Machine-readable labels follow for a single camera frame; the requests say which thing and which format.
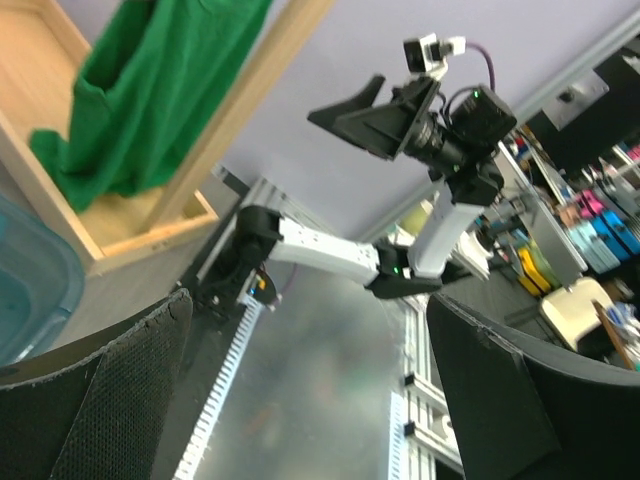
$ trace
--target wooden shelf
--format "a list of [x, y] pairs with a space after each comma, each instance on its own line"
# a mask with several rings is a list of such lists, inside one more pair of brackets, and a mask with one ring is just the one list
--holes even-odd
[[204, 236], [217, 216], [195, 191], [174, 220], [145, 231], [163, 189], [129, 199], [105, 195], [73, 212], [27, 140], [34, 128], [65, 134], [72, 85], [89, 51], [54, 0], [0, 0], [0, 162], [44, 223], [98, 274]]

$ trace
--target wooden stick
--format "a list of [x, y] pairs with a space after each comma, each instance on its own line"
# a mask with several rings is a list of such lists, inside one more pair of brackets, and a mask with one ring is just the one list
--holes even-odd
[[622, 344], [622, 340], [620, 340], [620, 337], [618, 336], [618, 332], [616, 332], [613, 325], [611, 325], [611, 321], [609, 320], [609, 315], [607, 314], [605, 309], [602, 307], [602, 305], [600, 305], [600, 303], [593, 302], [593, 306], [595, 307], [596, 312], [598, 312], [598, 319], [602, 323], [602, 326], [604, 327], [604, 329], [607, 331], [607, 335], [609, 335], [609, 338], [611, 339], [611, 343], [613, 343], [613, 346], [615, 347], [616, 352], [618, 352], [618, 355], [622, 357], [622, 361], [624, 362], [625, 366], [629, 370], [635, 370], [636, 366], [629, 358], [629, 355], [627, 355], [627, 351], [624, 349], [624, 345]]
[[145, 222], [145, 231], [179, 217], [193, 192], [224, 156], [334, 2], [289, 0], [167, 185]]

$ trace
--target metal table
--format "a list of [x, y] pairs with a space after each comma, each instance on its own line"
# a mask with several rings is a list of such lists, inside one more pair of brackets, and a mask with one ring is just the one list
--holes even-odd
[[[275, 187], [260, 189], [267, 206], [289, 214], [284, 197], [264, 195]], [[267, 268], [277, 285], [293, 269]], [[420, 299], [383, 302], [299, 267], [275, 311], [248, 302], [175, 478], [429, 479], [434, 455], [461, 471], [457, 451], [428, 431], [446, 402], [429, 383]], [[409, 388], [407, 373], [419, 379]], [[405, 437], [409, 421], [419, 428]]]

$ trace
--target small camera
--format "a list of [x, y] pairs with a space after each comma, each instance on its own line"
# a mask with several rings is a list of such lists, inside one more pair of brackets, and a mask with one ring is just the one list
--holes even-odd
[[427, 73], [436, 67], [434, 59], [431, 57], [433, 45], [438, 45], [435, 33], [404, 41], [404, 56], [411, 73]]

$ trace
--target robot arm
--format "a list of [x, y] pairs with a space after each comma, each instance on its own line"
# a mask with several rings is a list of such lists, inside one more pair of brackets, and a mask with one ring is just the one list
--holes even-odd
[[487, 87], [465, 89], [468, 97], [451, 114], [429, 110], [446, 70], [446, 57], [464, 52], [464, 39], [439, 42], [435, 35], [405, 42], [414, 77], [392, 90], [389, 103], [373, 106], [384, 77], [374, 76], [354, 97], [312, 112], [308, 119], [334, 136], [385, 160], [404, 153], [442, 178], [434, 210], [415, 243], [360, 244], [300, 225], [278, 212], [250, 206], [239, 212], [232, 238], [196, 291], [218, 312], [233, 308], [253, 272], [268, 258], [309, 265], [362, 284], [378, 298], [430, 293], [453, 278], [449, 257], [469, 225], [503, 186], [492, 157], [516, 119]]

